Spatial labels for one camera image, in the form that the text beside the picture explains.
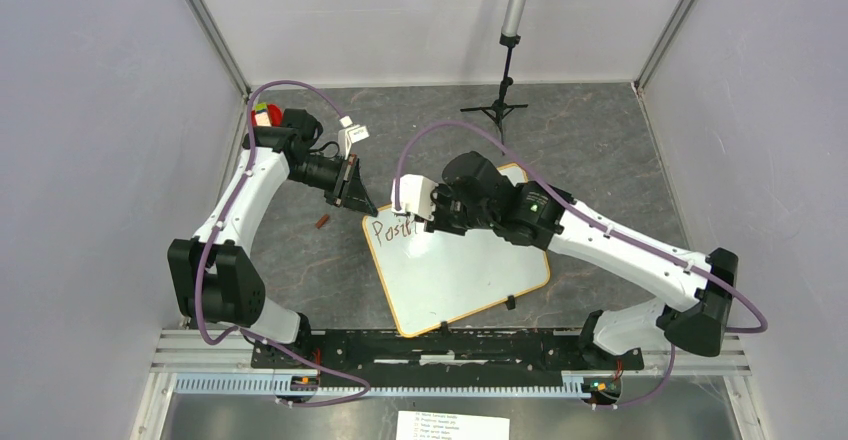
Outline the yellow framed whiteboard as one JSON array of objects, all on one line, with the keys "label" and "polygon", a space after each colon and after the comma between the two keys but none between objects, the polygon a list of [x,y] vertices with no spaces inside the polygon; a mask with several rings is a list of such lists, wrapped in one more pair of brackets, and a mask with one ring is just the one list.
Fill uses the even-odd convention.
[{"label": "yellow framed whiteboard", "polygon": [[427,233],[389,205],[365,216],[362,230],[395,328],[406,338],[504,305],[551,278],[545,252],[512,245],[489,230]]}]

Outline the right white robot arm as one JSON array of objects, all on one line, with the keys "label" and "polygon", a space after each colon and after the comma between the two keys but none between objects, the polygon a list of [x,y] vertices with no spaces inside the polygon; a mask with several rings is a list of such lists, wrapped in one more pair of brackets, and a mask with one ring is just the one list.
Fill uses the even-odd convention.
[{"label": "right white robot arm", "polygon": [[577,342],[580,360],[602,368],[637,347],[671,346],[719,355],[738,256],[724,248],[689,251],[629,229],[569,193],[538,181],[514,183],[475,151],[453,159],[433,182],[407,175],[416,188],[412,213],[428,232],[463,236],[489,230],[516,246],[573,257],[652,294],[622,310],[594,313]]}]

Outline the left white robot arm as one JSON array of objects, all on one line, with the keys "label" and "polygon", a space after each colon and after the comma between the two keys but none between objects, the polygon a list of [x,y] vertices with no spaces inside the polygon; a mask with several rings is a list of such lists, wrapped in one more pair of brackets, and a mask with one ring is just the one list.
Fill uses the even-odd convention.
[{"label": "left white robot arm", "polygon": [[190,238],[174,240],[167,251],[178,308],[192,324],[247,328],[276,341],[276,354],[290,367],[312,359],[306,316],[268,299],[250,253],[272,197],[285,181],[321,191],[333,207],[377,214],[352,151],[368,138],[368,129],[347,116],[340,124],[333,143],[338,151],[328,156],[316,145],[323,126],[307,111],[265,103],[252,111],[252,130],[223,196]]}]

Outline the red marker cap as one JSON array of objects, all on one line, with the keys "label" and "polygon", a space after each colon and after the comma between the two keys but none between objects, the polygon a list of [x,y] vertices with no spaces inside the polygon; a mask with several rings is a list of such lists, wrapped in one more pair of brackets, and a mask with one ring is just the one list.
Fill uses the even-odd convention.
[{"label": "red marker cap", "polygon": [[320,219],[316,222],[316,224],[315,224],[315,228],[316,228],[316,229],[321,229],[321,228],[323,228],[323,227],[324,227],[324,226],[325,226],[325,225],[329,222],[329,220],[330,220],[330,215],[329,215],[329,214],[325,214],[325,215],[323,215],[323,216],[322,216],[322,217],[321,217],[321,218],[320,218]]}]

